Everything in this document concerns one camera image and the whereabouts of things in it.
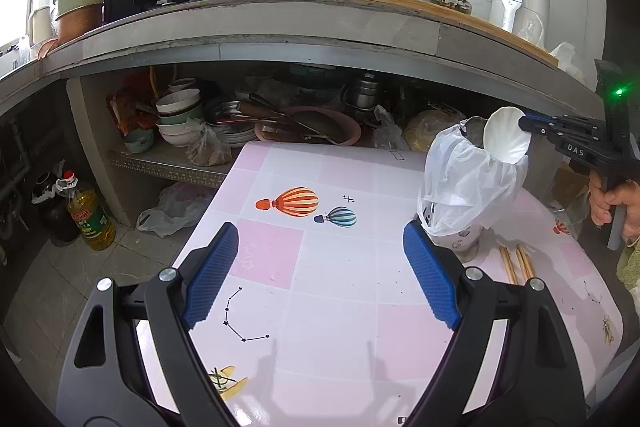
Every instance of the wooden cutting board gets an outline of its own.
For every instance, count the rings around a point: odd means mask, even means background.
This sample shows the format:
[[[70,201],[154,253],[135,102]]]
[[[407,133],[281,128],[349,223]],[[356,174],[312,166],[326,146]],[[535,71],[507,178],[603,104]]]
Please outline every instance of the wooden cutting board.
[[[439,6],[432,2],[421,1],[421,0],[363,0],[363,1],[372,1],[372,2],[381,2],[385,4],[393,4],[395,6],[401,6],[404,8],[409,8],[412,10],[418,10],[424,16],[427,16],[431,19],[439,20],[440,22],[451,24],[454,26],[464,26],[470,30],[477,30],[481,32],[484,36],[492,38],[495,41],[499,41],[502,44],[506,44],[511,48],[515,48],[518,51],[523,52],[524,54],[530,55],[534,58],[541,60],[542,62],[547,63],[548,65],[557,68],[558,59],[552,57],[549,53],[544,51],[543,49],[537,47],[531,42],[527,42],[520,37],[506,32],[493,24],[479,19],[478,17],[473,17],[472,15],[466,15],[460,12],[456,12],[455,10],[451,10],[449,8],[445,8],[444,6]]]

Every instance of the blue rubber pad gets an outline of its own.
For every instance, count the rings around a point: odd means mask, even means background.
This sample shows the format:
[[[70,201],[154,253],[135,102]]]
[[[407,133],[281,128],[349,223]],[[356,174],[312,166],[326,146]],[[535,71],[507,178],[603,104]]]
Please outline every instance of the blue rubber pad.
[[[456,306],[456,292],[444,273],[442,266],[433,256],[415,222],[404,227],[402,243],[404,254],[427,297],[433,315],[443,321],[451,330],[460,323],[460,312]]]
[[[238,229],[226,223],[220,232],[220,237],[187,288],[182,313],[187,330],[193,329],[198,322],[207,318],[238,254]]]

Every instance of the orange striped hot air balloon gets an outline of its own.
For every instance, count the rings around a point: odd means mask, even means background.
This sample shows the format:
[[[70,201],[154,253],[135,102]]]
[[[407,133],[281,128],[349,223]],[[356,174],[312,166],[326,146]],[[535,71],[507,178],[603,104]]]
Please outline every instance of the orange striped hot air balloon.
[[[309,188],[296,187],[279,195],[275,201],[260,200],[255,203],[260,210],[269,210],[271,207],[293,217],[305,217],[313,214],[318,208],[318,196]]]

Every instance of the blue striped hot air balloon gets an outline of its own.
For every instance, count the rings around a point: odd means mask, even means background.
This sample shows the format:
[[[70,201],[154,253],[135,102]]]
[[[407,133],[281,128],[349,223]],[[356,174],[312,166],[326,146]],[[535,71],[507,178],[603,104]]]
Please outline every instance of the blue striped hot air balloon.
[[[358,218],[350,208],[346,208],[345,206],[337,206],[326,216],[314,217],[314,221],[316,223],[324,223],[325,221],[328,221],[329,223],[338,225],[338,227],[348,229],[349,227],[352,227],[356,224]]]

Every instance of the teal bowl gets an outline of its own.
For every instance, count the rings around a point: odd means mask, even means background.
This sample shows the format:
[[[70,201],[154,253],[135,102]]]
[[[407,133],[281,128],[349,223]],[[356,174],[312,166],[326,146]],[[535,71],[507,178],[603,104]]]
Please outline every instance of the teal bowl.
[[[174,114],[173,116],[160,115],[160,123],[162,125],[176,125],[179,123],[186,123],[187,118],[191,118],[192,120],[204,118],[204,108],[202,107],[202,104],[199,104],[196,107],[193,107],[192,109],[183,113]]]
[[[133,154],[140,154],[151,149],[154,144],[154,130],[153,129],[136,129],[127,134],[124,139],[124,145],[129,149],[129,152]]]

